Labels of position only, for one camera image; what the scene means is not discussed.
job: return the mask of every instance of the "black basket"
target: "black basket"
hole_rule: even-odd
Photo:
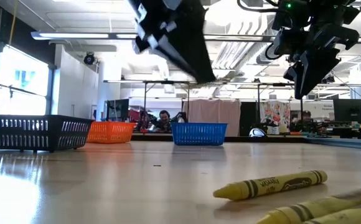
[[[60,115],[0,115],[0,149],[76,149],[85,145],[91,123]]]

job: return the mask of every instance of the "yellow crayon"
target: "yellow crayon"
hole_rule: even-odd
[[[361,206],[315,218],[304,224],[361,224]]]
[[[358,205],[361,205],[361,189],[277,208],[268,212],[257,224],[301,224]]]
[[[311,170],[297,174],[246,180],[228,184],[227,186],[216,190],[213,193],[213,196],[230,200],[243,200],[321,184],[326,180],[327,174],[324,171]]]

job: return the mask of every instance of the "robotic arm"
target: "robotic arm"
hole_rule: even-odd
[[[355,0],[265,0],[272,9],[252,9],[235,1],[247,11],[276,13],[272,29],[279,32],[270,47],[277,58],[289,55],[292,66],[284,78],[294,82],[296,99],[307,95],[340,62],[336,44],[348,50],[359,40],[356,30],[342,27],[361,11],[351,6]],[[197,83],[215,80],[203,35],[205,9],[199,0],[128,2],[138,24],[137,53],[150,49],[192,75]]]
[[[204,41],[205,9],[200,1],[128,2],[136,14],[136,53],[150,49],[192,75],[197,83],[215,80]]]

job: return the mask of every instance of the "computer monitor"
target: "computer monitor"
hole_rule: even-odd
[[[358,121],[361,111],[361,100],[333,100],[335,121]]]
[[[126,120],[128,118],[129,99],[107,101],[108,120]]]

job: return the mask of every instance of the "cable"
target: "cable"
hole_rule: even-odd
[[[11,27],[11,35],[9,36],[9,46],[12,45],[12,37],[14,32],[14,24],[16,23],[16,14],[17,14],[17,5],[19,4],[19,0],[16,0],[14,3],[14,10],[13,10],[13,20],[12,20],[12,27]]]
[[[357,93],[356,90],[354,90],[354,89],[351,88],[348,84],[346,84],[346,82],[344,82],[344,81],[342,81],[340,78],[338,78],[337,75],[334,75],[334,74],[333,74],[333,76],[336,77],[338,80],[340,80],[346,87],[348,87],[350,90],[352,90],[355,94],[358,94],[358,96],[361,97],[361,95],[360,95],[359,93]]]
[[[275,3],[274,1],[272,0],[265,0],[267,3],[271,4],[272,6],[274,7],[279,7],[279,4],[278,3]]]
[[[269,4],[272,4],[272,3],[276,4],[272,0],[265,0],[265,1],[267,1]],[[241,4],[241,0],[237,0],[237,5],[241,9],[246,10],[246,11],[251,11],[251,12],[260,12],[260,13],[266,13],[266,12],[277,13],[277,12],[281,12],[281,13],[285,13],[290,18],[290,23],[291,23],[290,25],[291,25],[291,27],[293,27],[293,24],[294,24],[295,20],[294,20],[293,16],[288,11],[285,11],[285,10],[282,10],[282,9],[275,9],[275,8],[271,8],[271,9],[253,9],[253,8],[250,8],[250,7],[243,6]]]
[[[281,58],[281,56],[283,55],[278,55],[276,57],[269,57],[269,49],[273,46],[273,43],[269,44],[269,46],[266,48],[265,50],[265,57],[269,60],[277,60],[279,58]]]

